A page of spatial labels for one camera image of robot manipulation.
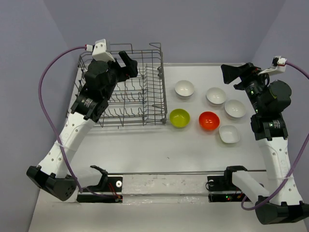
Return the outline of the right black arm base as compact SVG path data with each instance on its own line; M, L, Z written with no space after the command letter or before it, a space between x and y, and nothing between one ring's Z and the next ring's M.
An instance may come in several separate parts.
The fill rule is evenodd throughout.
M207 177L206 190L210 193L210 202L241 202L245 194L239 187L232 183L232 173L248 171L244 166L228 166L223 175Z

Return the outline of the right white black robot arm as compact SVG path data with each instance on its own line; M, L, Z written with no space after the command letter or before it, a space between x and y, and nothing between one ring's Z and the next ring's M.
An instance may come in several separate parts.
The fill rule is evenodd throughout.
M262 152L269 189L254 180L243 166L229 166L222 184L226 189L239 188L252 202L251 209L263 225L295 223L309 216L309 206L299 194L288 155L288 131L282 112L291 104L291 88L283 81L271 81L270 76L285 72L288 62L275 57L268 69L262 70L252 63L235 67L221 66L225 84L235 84L236 90L246 92L254 115L251 128Z

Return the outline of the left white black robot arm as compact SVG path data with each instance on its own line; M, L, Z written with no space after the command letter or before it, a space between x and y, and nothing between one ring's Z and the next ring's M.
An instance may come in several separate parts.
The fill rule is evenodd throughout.
M118 54L123 67L116 59L92 59L84 74L85 84L72 104L62 132L51 126L56 136L54 145L37 166L29 166L26 172L37 187L61 201L69 199L75 189L84 189L70 166L83 139L108 108L116 85L138 75L137 61L125 51Z

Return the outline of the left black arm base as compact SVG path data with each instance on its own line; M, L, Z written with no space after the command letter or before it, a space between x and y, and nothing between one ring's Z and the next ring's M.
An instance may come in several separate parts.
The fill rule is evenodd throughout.
M77 194L79 203L122 203L122 175L110 175L96 165L91 165L81 179L83 192Z

